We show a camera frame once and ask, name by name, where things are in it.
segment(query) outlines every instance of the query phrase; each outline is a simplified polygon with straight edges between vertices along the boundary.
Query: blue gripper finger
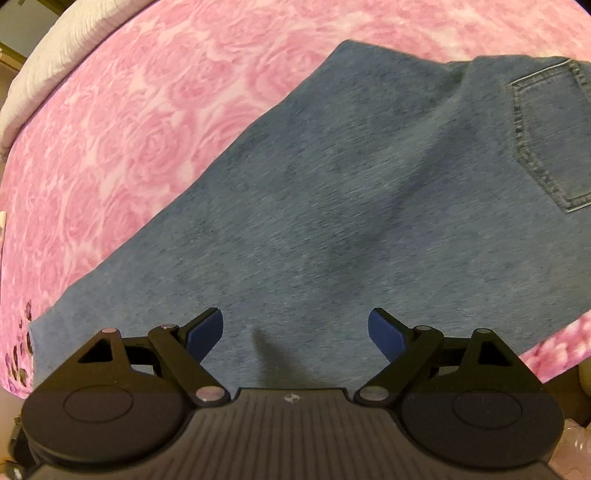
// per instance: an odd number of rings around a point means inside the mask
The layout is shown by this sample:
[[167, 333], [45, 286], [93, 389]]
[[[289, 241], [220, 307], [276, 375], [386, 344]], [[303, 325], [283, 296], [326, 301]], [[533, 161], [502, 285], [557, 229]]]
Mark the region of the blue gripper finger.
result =
[[410, 328], [382, 309], [373, 309], [369, 314], [368, 332], [369, 338], [389, 362], [402, 355], [413, 339]]
[[201, 363], [223, 335], [222, 311], [216, 309], [211, 315], [187, 332], [185, 350]]

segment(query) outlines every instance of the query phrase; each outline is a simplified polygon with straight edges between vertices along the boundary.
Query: bed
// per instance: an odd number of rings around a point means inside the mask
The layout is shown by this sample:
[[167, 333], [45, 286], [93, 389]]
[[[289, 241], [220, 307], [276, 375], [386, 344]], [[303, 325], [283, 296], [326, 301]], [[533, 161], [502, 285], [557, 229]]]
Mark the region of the bed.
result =
[[[436, 61], [591, 60], [589, 28], [574, 0], [77, 0], [0, 112], [2, 386], [31, 392], [28, 323], [341, 41]], [[591, 355], [591, 312], [581, 314], [522, 354], [542, 381]]]

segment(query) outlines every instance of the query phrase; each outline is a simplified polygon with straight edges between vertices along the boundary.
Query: wall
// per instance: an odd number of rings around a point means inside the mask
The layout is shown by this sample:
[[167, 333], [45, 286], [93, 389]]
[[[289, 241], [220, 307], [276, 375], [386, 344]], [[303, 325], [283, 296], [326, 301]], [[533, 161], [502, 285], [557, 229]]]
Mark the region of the wall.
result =
[[9, 0], [0, 8], [0, 41], [28, 57], [56, 22], [57, 15], [37, 0]]

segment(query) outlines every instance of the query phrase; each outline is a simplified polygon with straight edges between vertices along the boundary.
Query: pocket stitching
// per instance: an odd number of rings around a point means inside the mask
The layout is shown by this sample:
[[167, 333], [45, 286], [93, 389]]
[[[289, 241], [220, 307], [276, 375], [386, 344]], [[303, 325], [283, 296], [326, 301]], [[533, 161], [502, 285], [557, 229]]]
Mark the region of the pocket stitching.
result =
[[565, 192], [554, 181], [550, 172], [546, 170], [536, 158], [528, 146], [528, 131], [525, 126], [525, 118], [520, 97], [520, 94], [528, 90], [530, 87], [560, 75], [564, 73], [565, 70], [573, 75], [575, 81], [583, 91], [583, 94], [591, 103], [591, 84], [581, 71], [579, 64], [572, 59], [562, 61], [557, 65], [517, 79], [509, 85], [513, 92], [514, 129], [517, 141], [518, 161], [523, 168], [528, 171], [530, 176], [554, 200], [560, 209], [565, 213], [570, 213], [586, 207], [587, 205], [591, 205], [591, 191], [574, 198], [568, 198]]

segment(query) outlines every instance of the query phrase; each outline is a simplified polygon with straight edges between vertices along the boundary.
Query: jeans back pocket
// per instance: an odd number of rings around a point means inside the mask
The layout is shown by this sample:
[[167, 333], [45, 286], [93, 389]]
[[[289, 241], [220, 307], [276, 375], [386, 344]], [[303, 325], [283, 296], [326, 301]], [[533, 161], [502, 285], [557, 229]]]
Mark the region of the jeans back pocket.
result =
[[560, 209], [591, 205], [591, 84], [574, 60], [511, 83], [521, 165]]

